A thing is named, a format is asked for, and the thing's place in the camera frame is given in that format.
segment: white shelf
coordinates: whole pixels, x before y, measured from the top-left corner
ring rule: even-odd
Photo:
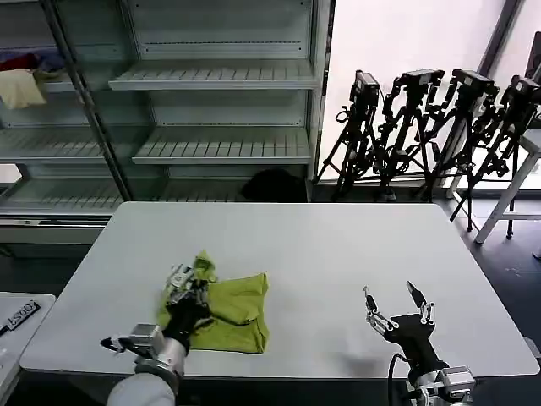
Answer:
[[[246,181],[221,179],[170,179],[154,201],[246,201],[240,190]]]
[[[159,127],[134,163],[308,164],[306,130],[300,127]]]
[[[114,91],[313,89],[318,82],[303,59],[206,59],[142,61],[109,86]]]
[[[21,179],[0,200],[10,215],[111,215],[123,202],[112,179]]]
[[[117,156],[131,156],[134,145],[130,127],[114,127],[112,135],[122,141],[112,145]],[[0,163],[105,163],[90,127],[33,127],[0,129]]]
[[[87,85],[92,91],[108,89],[108,80],[114,76],[113,65],[109,63],[94,63],[83,67]],[[39,80],[39,86],[47,93],[75,91],[74,84],[68,72],[61,71],[57,77]]]

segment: white table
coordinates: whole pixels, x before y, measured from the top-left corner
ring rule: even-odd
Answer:
[[[267,272],[262,355],[193,351],[187,376],[382,379],[400,349],[365,321],[363,286],[387,315],[414,312],[406,280],[435,302],[432,343],[475,376],[538,363],[454,227],[433,205],[123,204],[26,349],[27,370],[125,375],[132,354],[100,340],[153,322],[171,267],[206,249],[221,279]],[[396,377],[407,367],[399,363]]]
[[[34,300],[41,308],[17,329],[0,337],[0,404],[4,404],[19,381],[19,359],[37,328],[43,322],[55,297],[51,294],[11,294],[0,292],[0,322]]]

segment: camera tripod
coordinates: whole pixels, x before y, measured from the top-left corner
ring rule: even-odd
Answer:
[[[498,93],[498,88],[494,86],[494,82],[488,78],[477,74],[471,70],[454,69],[450,86],[445,95],[445,102],[450,102],[456,88],[458,87],[458,98],[455,106],[445,115],[436,121],[434,127],[428,132],[428,137],[435,138],[439,131],[452,119],[455,120],[455,125],[449,133],[445,144],[436,160],[434,168],[427,177],[425,183],[418,188],[414,195],[423,194],[426,201],[432,201],[433,188],[439,178],[443,178],[446,172],[457,167],[459,173],[451,176],[460,176],[464,173],[469,173],[472,167],[472,155],[475,146],[480,142],[489,142],[491,138],[490,132],[494,131],[494,127],[486,126],[487,122],[495,115],[494,98]],[[486,96],[484,100],[485,111],[475,123],[473,122],[473,109],[479,98]],[[463,140],[462,124],[466,127],[466,139]],[[463,147],[456,152],[459,145],[464,143]],[[468,207],[471,209],[471,196],[468,199]],[[468,215],[468,226],[471,227],[471,210]]]
[[[425,95],[429,94],[426,101],[426,110],[428,112],[434,111],[432,103],[444,73],[443,70],[421,69],[402,74],[402,76],[394,80],[391,93],[385,97],[383,104],[385,122],[378,128],[381,132],[380,143],[385,148],[385,154],[382,154],[382,157],[376,157],[374,171],[380,174],[380,195],[385,197],[386,200],[394,200],[396,198],[390,187],[390,182],[397,174],[407,171],[409,162],[413,161],[421,167],[425,178],[429,176],[428,155],[426,151],[426,144],[429,142],[429,139],[427,139],[424,132],[429,115],[423,115],[419,107],[423,104]],[[400,94],[403,86],[406,88],[406,104],[393,117],[392,103]],[[401,118],[402,125],[396,137],[396,142],[387,148],[389,135],[397,127]],[[417,149],[413,147],[404,151],[407,131],[413,126],[414,120],[418,125],[419,145]],[[414,158],[419,149],[423,158],[422,164]]]
[[[349,110],[346,106],[342,106],[342,110],[336,115],[336,121],[346,125],[314,180],[314,184],[317,184],[328,167],[338,172],[331,201],[337,201],[346,195],[355,181],[372,167],[376,155],[380,154],[380,143],[375,138],[373,130],[379,92],[380,85],[371,74],[361,70],[355,72],[355,82],[349,95],[352,105]],[[341,144],[346,146],[346,155],[339,169],[332,163],[332,158]]]
[[[511,79],[511,85],[505,90],[501,100],[504,105],[502,108],[504,112],[503,118],[500,121],[495,120],[492,126],[497,127],[501,123],[500,132],[488,149],[487,156],[484,158],[478,171],[475,174],[468,174],[467,192],[458,203],[450,218],[453,221],[464,202],[468,200],[468,231],[472,231],[471,195],[475,185],[483,180],[483,176],[486,173],[496,171],[500,177],[508,173],[509,168],[505,164],[505,160],[509,159],[511,155],[513,155],[512,176],[515,176],[518,166],[519,139],[537,114],[537,107],[541,102],[540,89],[540,86],[532,80],[515,75]],[[501,155],[498,156],[500,147],[506,140],[508,140],[508,144],[501,152]],[[515,201],[513,199],[510,203],[511,211],[514,210],[514,206]],[[512,236],[512,227],[512,220],[509,220],[507,238]]]

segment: stool leg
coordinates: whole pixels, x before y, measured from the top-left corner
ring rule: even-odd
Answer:
[[[518,167],[518,140],[515,142],[515,146],[513,147],[513,168],[511,172],[511,180],[515,177],[516,170]],[[515,211],[515,198],[513,197],[513,200],[511,200],[511,203],[509,204],[509,211]],[[509,220],[507,223],[507,239],[511,239],[513,236],[513,221]]]
[[[479,230],[477,237],[475,237],[475,242],[478,244],[484,243],[484,241],[489,236],[492,229],[495,227],[498,220],[501,219],[501,215],[505,212],[505,209],[511,203],[511,200],[515,197],[518,190],[521,188],[524,179],[530,174],[536,162],[538,161],[537,154],[529,154],[521,165],[521,168],[516,173],[514,179],[509,184],[507,190],[502,194],[500,200],[496,204],[494,210],[490,213],[489,218],[484,223],[484,225]]]

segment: white wall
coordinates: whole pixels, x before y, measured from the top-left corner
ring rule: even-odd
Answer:
[[[335,115],[349,105],[356,69],[370,72],[385,94],[395,77],[410,70],[444,69],[448,80],[454,68],[477,69],[504,1],[337,0],[320,164],[342,131]],[[438,97],[444,95],[445,84]],[[397,98],[394,106],[400,103]],[[381,105],[376,128],[383,121]],[[343,154],[336,154],[336,165]],[[332,169],[325,171],[324,178],[336,177]]]
[[[536,31],[541,31],[541,2],[526,0],[492,71],[492,78],[502,90],[511,83],[513,75],[526,73]]]

